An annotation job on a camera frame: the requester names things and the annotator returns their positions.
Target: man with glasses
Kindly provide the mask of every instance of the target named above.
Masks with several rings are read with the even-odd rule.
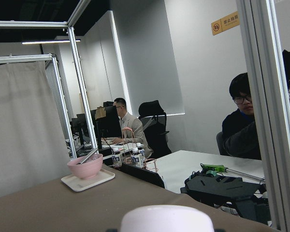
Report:
[[[126,107],[126,101],[123,98],[116,98],[114,100],[114,106],[116,106],[118,116],[120,117],[120,126],[129,127],[133,130],[135,140],[132,141],[131,133],[127,132],[127,138],[125,139],[128,143],[142,143],[144,145],[143,149],[145,151],[146,158],[149,158],[152,154],[152,149],[148,146],[145,134],[143,131],[142,122],[135,116],[129,114]],[[122,142],[122,138],[112,138],[114,144]]]
[[[223,147],[230,156],[261,160],[247,73],[231,81],[229,93],[238,109],[222,122]]]

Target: gray table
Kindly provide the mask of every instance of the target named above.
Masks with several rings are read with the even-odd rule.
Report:
[[[154,204],[185,205],[210,216],[226,232],[270,232],[266,225],[236,217],[103,165],[115,178],[73,192],[60,179],[0,198],[0,232],[104,232],[120,227],[128,211]]]

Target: ceiling light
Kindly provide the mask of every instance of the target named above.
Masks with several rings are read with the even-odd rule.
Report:
[[[22,42],[22,44],[58,44],[58,43],[69,43],[70,40],[46,40],[46,41],[31,41],[31,42]]]

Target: plastic water bottle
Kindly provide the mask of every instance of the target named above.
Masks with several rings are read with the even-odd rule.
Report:
[[[138,168],[143,168],[143,160],[142,155],[139,153],[139,150],[137,147],[132,148],[132,155],[131,155],[131,161],[132,165]]]
[[[118,150],[118,147],[113,148],[114,154],[112,155],[113,166],[115,169],[120,168],[122,165],[122,153]]]
[[[136,143],[137,149],[139,150],[139,153],[142,155],[142,161],[143,161],[143,167],[146,166],[146,156],[145,156],[145,151],[142,148],[141,143]]]

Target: red prohibition symbol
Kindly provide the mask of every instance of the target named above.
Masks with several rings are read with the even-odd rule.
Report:
[[[219,30],[219,24],[218,23],[214,24],[213,30],[214,31],[218,31]]]

